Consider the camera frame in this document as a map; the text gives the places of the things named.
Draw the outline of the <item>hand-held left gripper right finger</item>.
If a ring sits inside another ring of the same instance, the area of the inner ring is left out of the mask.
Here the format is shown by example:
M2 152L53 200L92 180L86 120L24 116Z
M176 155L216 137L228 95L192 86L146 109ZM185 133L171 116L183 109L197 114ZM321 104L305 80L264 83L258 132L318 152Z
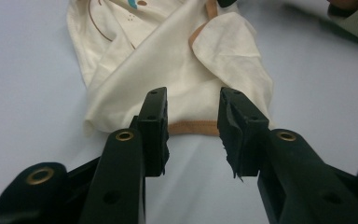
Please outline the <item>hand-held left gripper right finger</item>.
M220 91L217 128L236 177L256 176L269 224L358 224L358 173L326 164L241 91Z

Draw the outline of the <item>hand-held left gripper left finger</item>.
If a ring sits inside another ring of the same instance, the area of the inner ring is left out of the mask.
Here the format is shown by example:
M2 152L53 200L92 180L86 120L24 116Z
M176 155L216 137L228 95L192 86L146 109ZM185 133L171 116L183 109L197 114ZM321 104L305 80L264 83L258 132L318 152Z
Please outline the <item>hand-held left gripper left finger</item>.
M161 87L147 93L129 128L109 135L78 224L145 224L145 180L165 174L168 139Z

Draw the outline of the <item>cream baby garment tan trim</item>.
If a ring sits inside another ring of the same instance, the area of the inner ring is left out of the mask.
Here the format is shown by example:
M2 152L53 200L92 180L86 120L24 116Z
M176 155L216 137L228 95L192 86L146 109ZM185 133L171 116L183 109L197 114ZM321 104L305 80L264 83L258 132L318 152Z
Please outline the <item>cream baby garment tan trim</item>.
M85 134L129 126L159 87L173 134L216 135L223 87L269 112L273 81L236 2L69 0L67 26L87 88Z

